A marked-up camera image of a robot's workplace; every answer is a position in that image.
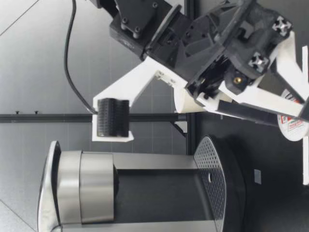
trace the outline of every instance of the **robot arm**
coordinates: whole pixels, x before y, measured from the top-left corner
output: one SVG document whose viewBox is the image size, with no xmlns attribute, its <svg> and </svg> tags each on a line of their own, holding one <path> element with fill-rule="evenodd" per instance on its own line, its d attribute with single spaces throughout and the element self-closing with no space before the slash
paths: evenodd
<svg viewBox="0 0 309 232">
<path fill-rule="evenodd" d="M 263 119 L 280 114 L 309 121 L 309 84 L 295 59 L 292 24 L 255 0 L 226 3 L 191 20 L 164 0 L 92 0 L 112 16 L 111 36 L 143 61 L 94 97 L 93 141 L 127 142 L 128 112 L 153 78 L 181 92 L 193 111 Z M 297 101 L 258 85 L 271 70 Z M 227 102 L 234 109 L 226 109 Z"/>
</svg>

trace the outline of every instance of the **gray wall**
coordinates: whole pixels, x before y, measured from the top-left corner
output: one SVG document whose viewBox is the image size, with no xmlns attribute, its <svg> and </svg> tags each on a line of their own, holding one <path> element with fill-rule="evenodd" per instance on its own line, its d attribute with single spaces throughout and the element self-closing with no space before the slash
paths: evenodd
<svg viewBox="0 0 309 232">
<path fill-rule="evenodd" d="M 1 0 L 0 32 L 35 0 Z M 77 88 L 93 96 L 139 64 L 109 38 L 110 17 L 77 0 L 69 69 Z M 0 37 L 0 114 L 87 113 L 63 71 L 69 0 L 40 0 Z M 133 113 L 173 112 L 172 90 L 153 81 Z M 91 142 L 88 123 L 0 124 L 0 231 L 36 230 L 36 207 L 44 160 L 52 140 L 63 150 L 184 154 L 185 139 L 169 123 L 132 123 L 131 143 Z"/>
</svg>

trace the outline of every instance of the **stainless steel panel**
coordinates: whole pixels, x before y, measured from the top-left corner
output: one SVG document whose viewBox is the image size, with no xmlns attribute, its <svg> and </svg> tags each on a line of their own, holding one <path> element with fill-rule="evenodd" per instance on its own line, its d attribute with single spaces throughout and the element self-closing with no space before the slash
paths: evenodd
<svg viewBox="0 0 309 232">
<path fill-rule="evenodd" d="M 61 224 L 82 222 L 79 195 L 81 153 L 81 151 L 61 153 L 57 182 Z"/>
<path fill-rule="evenodd" d="M 114 218 L 112 154 L 83 153 L 80 169 L 82 223 Z"/>
<path fill-rule="evenodd" d="M 128 224 L 70 225 L 62 232 L 216 232 L 214 221 L 177 221 Z"/>
<path fill-rule="evenodd" d="M 50 145 L 42 175 L 39 204 L 38 204 L 38 231 L 49 232 L 58 225 L 56 206 L 52 189 L 52 170 L 54 160 L 59 160 L 60 145 L 53 141 Z"/>
<path fill-rule="evenodd" d="M 197 169 L 192 156 L 113 153 L 113 157 L 117 169 Z"/>
</svg>

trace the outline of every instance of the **black bolt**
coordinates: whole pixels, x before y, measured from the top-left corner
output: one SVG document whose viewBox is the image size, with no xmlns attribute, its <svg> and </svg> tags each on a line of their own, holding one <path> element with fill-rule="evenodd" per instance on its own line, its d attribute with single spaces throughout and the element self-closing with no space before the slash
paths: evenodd
<svg viewBox="0 0 309 232">
<path fill-rule="evenodd" d="M 140 33 L 140 27 L 135 27 L 135 32 Z"/>
<path fill-rule="evenodd" d="M 122 23 L 123 23 L 123 24 L 127 24 L 127 22 L 128 22 L 127 18 L 124 17 L 124 18 L 122 19 Z"/>
</svg>

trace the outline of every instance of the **perforated drip tray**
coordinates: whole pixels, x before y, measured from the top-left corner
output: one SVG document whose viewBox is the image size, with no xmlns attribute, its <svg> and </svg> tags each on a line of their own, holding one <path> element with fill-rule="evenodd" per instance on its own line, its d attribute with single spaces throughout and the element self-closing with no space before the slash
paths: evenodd
<svg viewBox="0 0 309 232">
<path fill-rule="evenodd" d="M 209 137 L 200 142 L 194 159 L 211 205 L 217 231 L 222 232 L 226 205 L 225 174 L 219 155 Z"/>
</svg>

